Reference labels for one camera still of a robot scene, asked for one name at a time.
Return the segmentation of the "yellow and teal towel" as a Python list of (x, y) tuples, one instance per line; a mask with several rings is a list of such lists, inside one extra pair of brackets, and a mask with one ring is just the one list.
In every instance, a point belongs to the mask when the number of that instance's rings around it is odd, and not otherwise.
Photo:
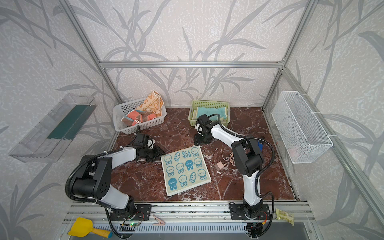
[(221, 108), (206, 108), (206, 107), (197, 107), (193, 111), (193, 119), (196, 120), (198, 117), (202, 115), (207, 115), (210, 117), (212, 121), (216, 121), (218, 119), (218, 115), (220, 115), (221, 122), (225, 122), (228, 120), (228, 108), (227, 107), (221, 107)]

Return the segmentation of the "teal patterned towel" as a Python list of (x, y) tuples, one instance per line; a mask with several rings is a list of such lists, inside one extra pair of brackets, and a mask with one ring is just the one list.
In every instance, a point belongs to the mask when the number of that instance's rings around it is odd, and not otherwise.
[(165, 154), (161, 163), (168, 197), (212, 181), (200, 146)]

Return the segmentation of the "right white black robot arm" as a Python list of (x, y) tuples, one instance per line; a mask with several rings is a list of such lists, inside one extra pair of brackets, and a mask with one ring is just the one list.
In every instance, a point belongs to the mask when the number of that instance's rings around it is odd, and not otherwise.
[[(275, 160), (274, 147), (262, 138), (238, 134), (221, 123), (219, 114), (206, 114), (198, 117), (195, 124), (197, 133), (194, 143), (198, 146), (211, 143), (214, 139), (223, 142), (232, 149), (237, 170), (242, 174), (244, 181), (243, 206), (247, 218), (254, 219), (262, 210), (263, 198), (261, 194), (260, 176)], [(272, 158), (268, 165), (263, 167), (265, 158), (260, 149), (262, 142), (272, 151)]]

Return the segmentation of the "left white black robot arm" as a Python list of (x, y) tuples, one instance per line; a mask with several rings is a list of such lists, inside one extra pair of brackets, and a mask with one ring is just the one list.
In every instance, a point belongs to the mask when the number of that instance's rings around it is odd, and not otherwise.
[(65, 193), (73, 201), (95, 203), (120, 216), (132, 217), (137, 212), (134, 198), (112, 186), (112, 170), (132, 161), (159, 161), (164, 154), (152, 137), (137, 131), (129, 145), (83, 156), (66, 181)]

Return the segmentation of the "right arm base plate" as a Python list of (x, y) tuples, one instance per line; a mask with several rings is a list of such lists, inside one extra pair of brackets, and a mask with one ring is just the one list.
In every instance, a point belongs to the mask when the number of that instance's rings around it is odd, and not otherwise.
[(271, 219), (271, 211), (268, 204), (263, 204), (260, 211), (257, 212), (255, 217), (247, 217), (244, 210), (243, 204), (236, 204), (234, 202), (229, 203), (229, 209), (231, 214), (231, 220), (242, 220), (242, 221), (265, 221)]

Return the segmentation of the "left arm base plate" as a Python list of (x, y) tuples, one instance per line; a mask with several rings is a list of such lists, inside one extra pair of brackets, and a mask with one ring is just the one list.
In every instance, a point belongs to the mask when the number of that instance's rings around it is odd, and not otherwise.
[(132, 213), (128, 213), (124, 210), (112, 209), (110, 213), (110, 219), (112, 221), (148, 221), (151, 214), (151, 204), (137, 204), (136, 210)]

